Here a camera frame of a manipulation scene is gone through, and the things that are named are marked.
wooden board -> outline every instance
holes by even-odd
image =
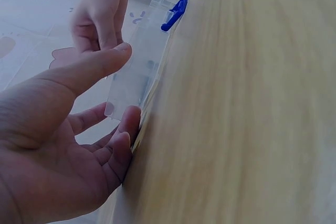
[[[336,0],[190,0],[113,224],[336,223],[335,64]]]

wrist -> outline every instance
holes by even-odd
[[[10,189],[0,174],[0,223],[23,224],[22,217]]]

plastic tab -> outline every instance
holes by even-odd
[[[161,26],[163,31],[169,31],[170,28],[178,21],[179,18],[185,13],[187,8],[188,0],[180,0],[173,9],[169,10],[173,13],[171,18],[167,21],[167,23]]]

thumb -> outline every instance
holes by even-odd
[[[60,83],[79,96],[100,79],[122,68],[131,54],[131,46],[122,43],[113,49],[85,53],[84,58],[77,63],[54,71],[45,71],[36,78]]]
[[[11,109],[12,121],[22,126],[25,135],[46,136],[68,116],[77,96],[118,71],[131,52],[131,46],[122,43],[107,51],[86,53],[77,63],[49,69],[4,91],[0,95],[0,107],[6,105]]]

child hand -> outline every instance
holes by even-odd
[[[128,0],[81,0],[71,22],[79,52],[111,49],[122,43]]]

